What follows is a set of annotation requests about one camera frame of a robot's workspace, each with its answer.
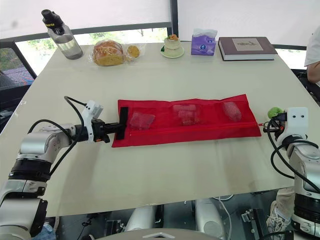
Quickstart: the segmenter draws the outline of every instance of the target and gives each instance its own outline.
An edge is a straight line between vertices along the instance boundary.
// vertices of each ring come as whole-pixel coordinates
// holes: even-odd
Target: white sleeve
[[[320,26],[315,30],[311,36],[306,47],[306,56],[304,66],[314,64],[320,61]]]

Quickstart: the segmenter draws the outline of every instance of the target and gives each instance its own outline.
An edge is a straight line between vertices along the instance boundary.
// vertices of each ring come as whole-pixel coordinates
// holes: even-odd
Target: tissue box
[[[209,55],[215,54],[216,38],[208,35],[192,36],[191,55]]]

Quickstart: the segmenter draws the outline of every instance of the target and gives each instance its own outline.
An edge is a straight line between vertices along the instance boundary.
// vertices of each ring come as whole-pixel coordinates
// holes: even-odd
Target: shoe
[[[287,219],[281,212],[279,211],[277,207],[277,202],[273,201],[271,203],[270,207],[270,216],[268,216],[268,219],[266,220],[266,225],[268,227],[269,233],[273,232],[282,232],[284,231],[287,226],[290,224],[291,220]],[[284,235],[274,235],[271,236],[272,240],[283,240]]]
[[[44,220],[45,224],[49,224],[53,231],[56,232],[59,226],[60,217],[59,216],[52,216],[52,217],[46,217]]]

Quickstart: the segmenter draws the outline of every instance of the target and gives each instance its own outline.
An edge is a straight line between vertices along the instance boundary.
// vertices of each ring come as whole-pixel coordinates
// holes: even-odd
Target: water bottle
[[[45,9],[41,12],[43,22],[48,28],[48,34],[67,59],[78,59],[83,55],[70,28],[64,24],[60,16],[54,11]]]

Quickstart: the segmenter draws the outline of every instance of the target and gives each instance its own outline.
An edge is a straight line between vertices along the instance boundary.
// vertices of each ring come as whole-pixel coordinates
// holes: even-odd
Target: black chair
[[[0,42],[0,133],[37,75],[17,45]]]
[[[320,87],[308,81],[307,71],[301,69],[291,69],[301,84],[310,93],[313,99],[320,105]]]

